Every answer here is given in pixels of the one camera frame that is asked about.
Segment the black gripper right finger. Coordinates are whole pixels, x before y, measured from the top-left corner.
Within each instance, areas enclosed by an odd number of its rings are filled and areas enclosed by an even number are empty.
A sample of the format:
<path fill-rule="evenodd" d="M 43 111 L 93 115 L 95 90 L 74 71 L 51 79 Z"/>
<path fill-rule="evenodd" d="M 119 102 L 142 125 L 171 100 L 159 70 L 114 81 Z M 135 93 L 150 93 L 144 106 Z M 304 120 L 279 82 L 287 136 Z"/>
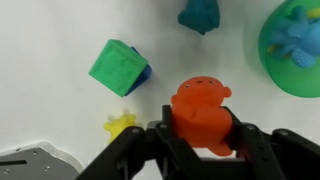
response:
<path fill-rule="evenodd" d="M 232 118 L 231 130 L 226 135 L 225 141 L 229 148 L 236 152 L 237 157 L 245 157 L 248 154 L 248 148 L 244 131 L 254 132 L 257 127 L 251 123 L 241 122 L 227 106 L 223 106 L 223 109 L 226 110 Z"/>

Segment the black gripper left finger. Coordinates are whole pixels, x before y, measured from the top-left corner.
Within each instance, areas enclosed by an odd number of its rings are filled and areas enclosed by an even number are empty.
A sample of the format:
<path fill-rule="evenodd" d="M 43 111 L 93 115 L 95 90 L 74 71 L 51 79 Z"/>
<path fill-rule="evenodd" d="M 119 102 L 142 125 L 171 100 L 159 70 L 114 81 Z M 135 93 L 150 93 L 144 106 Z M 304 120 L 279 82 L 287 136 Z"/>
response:
<path fill-rule="evenodd" d="M 162 106 L 162 120 L 156 125 L 156 133 L 161 142 L 167 147 L 172 147 L 176 140 L 176 135 L 173 132 L 172 112 L 170 105 Z"/>

